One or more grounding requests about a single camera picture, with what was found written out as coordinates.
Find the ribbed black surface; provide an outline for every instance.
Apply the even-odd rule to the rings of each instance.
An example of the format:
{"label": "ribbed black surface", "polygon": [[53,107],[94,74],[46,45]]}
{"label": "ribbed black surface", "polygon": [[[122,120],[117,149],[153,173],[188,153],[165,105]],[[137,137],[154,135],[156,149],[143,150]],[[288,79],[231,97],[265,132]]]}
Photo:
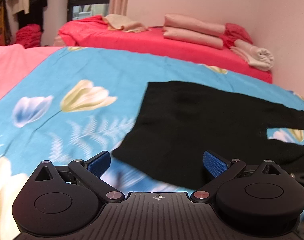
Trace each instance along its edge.
{"label": "ribbed black surface", "polygon": [[[36,240],[21,234],[16,240]],[[107,204],[97,220],[81,231],[47,240],[256,240],[227,227],[208,204],[191,202],[185,193],[132,193]],[[291,233],[275,240],[299,240]]]}

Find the pink blanket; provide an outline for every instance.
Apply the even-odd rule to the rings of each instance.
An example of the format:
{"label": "pink blanket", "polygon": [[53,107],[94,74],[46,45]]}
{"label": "pink blanket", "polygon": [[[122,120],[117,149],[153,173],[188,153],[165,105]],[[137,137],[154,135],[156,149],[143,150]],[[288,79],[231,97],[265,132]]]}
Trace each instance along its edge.
{"label": "pink blanket", "polygon": [[59,47],[0,46],[0,99]]}
{"label": "pink blanket", "polygon": [[84,20],[70,21],[59,30],[59,35],[67,46],[120,49],[168,56],[194,63],[218,66],[268,83],[272,82],[270,72],[248,66],[244,60],[228,48],[218,50],[208,46],[165,39],[162,28],[150,28],[150,31],[140,33],[124,33],[108,31],[100,16]]}

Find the blue gripper pad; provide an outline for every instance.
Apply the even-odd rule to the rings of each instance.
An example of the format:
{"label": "blue gripper pad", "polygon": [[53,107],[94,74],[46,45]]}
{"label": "blue gripper pad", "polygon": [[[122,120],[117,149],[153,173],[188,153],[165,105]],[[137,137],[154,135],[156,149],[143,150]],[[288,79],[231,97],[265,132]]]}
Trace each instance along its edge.
{"label": "blue gripper pad", "polygon": [[203,165],[215,178],[228,169],[225,162],[208,151],[204,152]]}
{"label": "blue gripper pad", "polygon": [[107,171],[110,165],[111,156],[108,151],[100,152],[99,154],[84,162],[84,167],[98,178]]}

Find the folded towel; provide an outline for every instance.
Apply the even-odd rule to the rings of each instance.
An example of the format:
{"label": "folded towel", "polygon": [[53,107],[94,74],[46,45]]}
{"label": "folded towel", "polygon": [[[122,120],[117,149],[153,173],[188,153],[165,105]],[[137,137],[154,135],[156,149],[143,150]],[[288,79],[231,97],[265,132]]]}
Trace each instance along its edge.
{"label": "folded towel", "polygon": [[266,62],[271,65],[271,67],[274,66],[274,56],[270,51],[263,48],[258,48],[256,46],[253,46],[245,41],[242,40],[236,40],[234,42],[235,46],[246,51],[248,54],[250,54],[253,58]]}
{"label": "folded towel", "polygon": [[220,36],[220,38],[224,41],[224,45],[226,47],[230,48],[231,46],[234,46],[234,42],[238,39],[253,44],[251,36],[242,26],[233,23],[226,23],[225,27],[225,33]]}
{"label": "folded towel", "polygon": [[109,14],[103,17],[103,20],[110,27],[108,28],[109,30],[118,30],[118,31],[135,32],[135,33],[144,32],[148,30],[148,28],[145,27],[142,23],[133,21],[124,15]]}
{"label": "folded towel", "polygon": [[234,52],[236,55],[240,56],[243,60],[245,60],[250,66],[255,67],[262,71],[269,71],[273,66],[271,63],[267,63],[264,61],[259,61],[253,58],[248,52],[238,47],[230,47],[230,50]]}
{"label": "folded towel", "polygon": [[169,26],[164,26],[163,30],[165,31],[163,36],[167,39],[186,41],[210,46],[217,49],[223,49],[223,41],[220,38],[214,36]]}
{"label": "folded towel", "polygon": [[225,32],[225,26],[222,24],[202,22],[193,17],[174,13],[165,15],[164,26],[183,28],[212,36],[220,36]]}
{"label": "folded towel", "polygon": [[40,40],[30,40],[30,41],[20,41],[16,42],[18,44],[21,44],[25,49],[28,48],[34,48],[34,47],[40,47]]}
{"label": "folded towel", "polygon": [[16,40],[20,41],[20,40],[26,40],[26,39],[41,39],[42,33],[38,32],[38,33],[24,33],[24,34],[19,34],[16,35]]}
{"label": "folded towel", "polygon": [[16,32],[16,35],[19,35],[21,33],[38,33],[41,31],[41,27],[38,24],[28,24],[27,26],[19,29]]}

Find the rolled towel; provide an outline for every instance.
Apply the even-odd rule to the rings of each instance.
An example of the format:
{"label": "rolled towel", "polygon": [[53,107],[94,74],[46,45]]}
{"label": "rolled towel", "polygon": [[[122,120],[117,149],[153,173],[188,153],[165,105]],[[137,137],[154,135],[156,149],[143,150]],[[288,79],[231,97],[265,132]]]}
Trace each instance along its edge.
{"label": "rolled towel", "polygon": [[223,49],[223,41],[220,38],[214,36],[186,29],[173,28],[169,26],[164,26],[163,30],[165,31],[163,36],[167,39],[186,41],[195,44],[210,46],[217,49]]}
{"label": "rolled towel", "polygon": [[274,56],[267,49],[263,49],[263,48],[253,46],[252,44],[249,44],[248,42],[242,41],[242,40],[236,40],[234,42],[234,45],[236,47],[246,51],[253,58],[255,58],[259,61],[266,62],[266,63],[270,64],[271,67],[274,66]]}
{"label": "rolled towel", "polygon": [[271,63],[267,63],[264,61],[259,61],[253,58],[248,52],[238,47],[231,47],[230,50],[234,52],[236,55],[240,56],[243,60],[245,60],[250,66],[255,67],[262,71],[269,71],[272,68]]}
{"label": "rolled towel", "polygon": [[165,15],[164,26],[183,28],[212,36],[220,36],[225,32],[225,26],[222,24],[202,22],[193,17],[174,13]]}
{"label": "rolled towel", "polygon": [[41,27],[38,24],[28,24],[27,26],[19,29],[16,34],[20,33],[38,33],[41,31]]}

